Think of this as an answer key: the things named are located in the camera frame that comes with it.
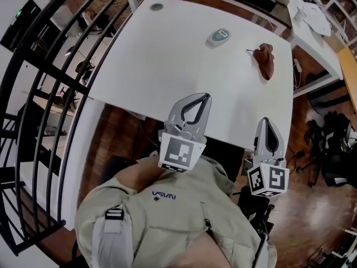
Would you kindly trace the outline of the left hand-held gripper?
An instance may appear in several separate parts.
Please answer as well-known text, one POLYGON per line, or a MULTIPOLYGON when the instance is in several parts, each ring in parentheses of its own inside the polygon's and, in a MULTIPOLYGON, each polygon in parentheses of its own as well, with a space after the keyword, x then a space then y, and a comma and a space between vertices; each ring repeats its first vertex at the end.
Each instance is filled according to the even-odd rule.
POLYGON ((194 168, 206 147, 204 132, 212 98, 208 93, 189 95, 177 101, 159 131, 158 167, 184 173, 194 168))

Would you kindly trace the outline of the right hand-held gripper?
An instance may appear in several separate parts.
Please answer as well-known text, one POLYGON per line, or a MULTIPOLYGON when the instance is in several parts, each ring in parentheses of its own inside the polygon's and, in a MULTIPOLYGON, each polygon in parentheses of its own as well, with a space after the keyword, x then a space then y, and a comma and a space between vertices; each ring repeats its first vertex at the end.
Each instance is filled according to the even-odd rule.
POLYGON ((244 159, 251 194, 276 197, 286 193, 290 170, 284 157, 284 140, 277 126, 267 117, 258 123, 254 148, 256 156, 272 154, 273 157, 260 162, 254 162, 253 158, 244 159))

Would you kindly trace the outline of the brown cloth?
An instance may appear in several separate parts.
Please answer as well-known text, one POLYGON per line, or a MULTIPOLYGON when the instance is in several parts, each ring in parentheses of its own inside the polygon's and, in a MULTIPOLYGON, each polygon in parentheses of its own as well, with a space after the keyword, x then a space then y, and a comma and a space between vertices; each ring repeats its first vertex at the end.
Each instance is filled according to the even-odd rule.
POLYGON ((269 81, 274 73, 274 55, 271 44, 260 44, 258 49, 253 51, 253 57, 258 63, 262 77, 269 81))

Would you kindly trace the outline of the grey teal handheld device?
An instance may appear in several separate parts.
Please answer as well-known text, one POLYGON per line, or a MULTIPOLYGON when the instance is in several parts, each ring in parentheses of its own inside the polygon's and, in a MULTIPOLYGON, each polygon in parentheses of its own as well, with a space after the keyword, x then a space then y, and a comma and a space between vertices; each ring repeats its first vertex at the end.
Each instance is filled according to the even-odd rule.
POLYGON ((226 43, 230 38, 231 32, 225 28, 220 28, 206 39, 205 45, 211 49, 215 49, 226 43))

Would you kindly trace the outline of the person's left forearm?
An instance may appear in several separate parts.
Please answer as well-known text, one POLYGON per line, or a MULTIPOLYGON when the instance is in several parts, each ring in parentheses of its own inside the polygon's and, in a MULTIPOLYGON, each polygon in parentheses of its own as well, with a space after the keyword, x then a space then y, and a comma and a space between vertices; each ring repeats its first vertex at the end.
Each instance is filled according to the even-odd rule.
POLYGON ((165 172, 165 169, 158 167, 159 158, 158 155, 144 158, 139 163, 118 172, 115 178, 125 187, 139 193, 165 172))

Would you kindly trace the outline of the black office chair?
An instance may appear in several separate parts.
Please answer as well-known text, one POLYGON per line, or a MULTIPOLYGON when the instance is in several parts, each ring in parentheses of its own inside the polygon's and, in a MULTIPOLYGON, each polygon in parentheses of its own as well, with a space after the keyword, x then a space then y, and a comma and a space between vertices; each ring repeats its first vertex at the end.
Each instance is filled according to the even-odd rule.
POLYGON ((328 187, 350 185, 357 189, 357 132, 343 113, 329 112, 324 125, 308 122, 307 137, 312 143, 311 165, 316 165, 313 187, 322 176, 328 187))

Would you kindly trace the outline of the black waist pack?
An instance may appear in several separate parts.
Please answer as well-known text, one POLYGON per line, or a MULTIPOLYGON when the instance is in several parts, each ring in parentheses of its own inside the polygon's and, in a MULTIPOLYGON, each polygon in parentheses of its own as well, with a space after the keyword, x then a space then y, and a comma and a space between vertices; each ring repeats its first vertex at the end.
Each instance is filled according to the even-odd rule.
POLYGON ((269 234, 274 227, 268 219, 275 206, 266 197, 252 195, 250 187, 244 186, 239 192, 238 207, 252 227, 259 233, 269 234))

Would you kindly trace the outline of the person's beige jacket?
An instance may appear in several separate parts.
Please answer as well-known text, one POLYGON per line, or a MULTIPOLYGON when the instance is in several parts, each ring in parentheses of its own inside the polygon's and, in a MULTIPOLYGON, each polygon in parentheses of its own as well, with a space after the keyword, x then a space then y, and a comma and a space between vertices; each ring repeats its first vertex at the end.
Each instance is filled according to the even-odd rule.
POLYGON ((78 248, 90 268, 275 268, 277 251, 232 201, 224 168, 201 157, 186 173, 169 170, 137 193, 111 158, 75 217, 78 248))

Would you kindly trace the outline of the white side table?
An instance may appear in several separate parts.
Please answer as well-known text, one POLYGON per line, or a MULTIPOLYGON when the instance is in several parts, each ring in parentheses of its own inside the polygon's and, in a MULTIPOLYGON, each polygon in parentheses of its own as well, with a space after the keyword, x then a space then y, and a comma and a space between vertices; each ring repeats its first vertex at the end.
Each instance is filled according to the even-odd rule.
POLYGON ((315 33, 305 22, 297 22, 294 16, 298 7, 303 6, 302 0, 290 0, 287 5, 291 19, 292 30, 290 36, 291 48, 299 46, 310 57, 314 58, 326 71, 327 74, 293 91, 293 97, 299 97, 313 90, 322 88, 332 82, 343 80, 342 70, 337 53, 323 39, 315 33))

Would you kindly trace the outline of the yellow wooden desk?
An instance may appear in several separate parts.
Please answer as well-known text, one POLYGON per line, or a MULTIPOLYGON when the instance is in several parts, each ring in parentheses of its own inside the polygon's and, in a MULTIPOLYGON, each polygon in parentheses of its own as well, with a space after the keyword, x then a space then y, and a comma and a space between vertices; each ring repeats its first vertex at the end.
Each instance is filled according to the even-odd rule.
POLYGON ((337 53, 352 105, 357 113, 357 61, 348 47, 337 53))

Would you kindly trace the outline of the white paper cup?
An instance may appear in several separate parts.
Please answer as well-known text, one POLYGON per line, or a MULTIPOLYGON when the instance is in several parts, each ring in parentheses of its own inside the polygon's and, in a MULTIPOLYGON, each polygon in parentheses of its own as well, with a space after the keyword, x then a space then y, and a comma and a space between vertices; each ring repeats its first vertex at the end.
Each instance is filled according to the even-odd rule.
POLYGON ((307 17, 307 14, 302 7, 297 7, 297 12, 294 16, 295 21, 302 22, 307 17))

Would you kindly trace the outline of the white crumpled paper sheet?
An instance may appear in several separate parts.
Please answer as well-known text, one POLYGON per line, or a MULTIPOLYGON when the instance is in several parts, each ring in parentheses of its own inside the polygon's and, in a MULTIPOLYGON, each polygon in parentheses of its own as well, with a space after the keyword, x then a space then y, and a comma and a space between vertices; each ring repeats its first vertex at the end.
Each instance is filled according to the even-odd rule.
POLYGON ((317 34, 327 37, 331 36, 331 25, 318 5, 305 2, 302 10, 306 14, 304 21, 317 34))

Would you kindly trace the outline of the black metal railing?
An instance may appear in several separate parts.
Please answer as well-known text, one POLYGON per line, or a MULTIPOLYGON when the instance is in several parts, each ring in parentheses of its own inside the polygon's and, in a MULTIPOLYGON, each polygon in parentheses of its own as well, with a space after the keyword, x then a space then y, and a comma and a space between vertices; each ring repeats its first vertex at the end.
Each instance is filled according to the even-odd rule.
POLYGON ((55 12, 52 0, 20 33, 0 83, 0 237, 14 255, 69 224, 70 158, 106 37, 128 0, 86 0, 46 44, 35 47, 55 12))

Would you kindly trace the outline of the white metal shelf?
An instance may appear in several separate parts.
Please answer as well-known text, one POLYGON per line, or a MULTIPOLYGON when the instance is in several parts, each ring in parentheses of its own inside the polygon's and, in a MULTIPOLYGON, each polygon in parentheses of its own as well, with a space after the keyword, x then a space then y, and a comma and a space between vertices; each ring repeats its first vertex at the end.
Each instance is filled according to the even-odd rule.
POLYGON ((357 50, 357 0, 321 0, 322 11, 335 35, 350 50, 357 50))

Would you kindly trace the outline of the black wall screen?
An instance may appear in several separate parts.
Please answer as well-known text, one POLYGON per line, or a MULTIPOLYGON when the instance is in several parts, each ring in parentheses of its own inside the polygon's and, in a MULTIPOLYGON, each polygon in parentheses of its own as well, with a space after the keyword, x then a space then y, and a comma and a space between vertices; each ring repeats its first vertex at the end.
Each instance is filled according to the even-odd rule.
POLYGON ((0 44, 9 51, 14 51, 40 12, 41 8, 36 2, 28 0, 15 15, 15 20, 6 29, 3 37, 0 39, 0 44))

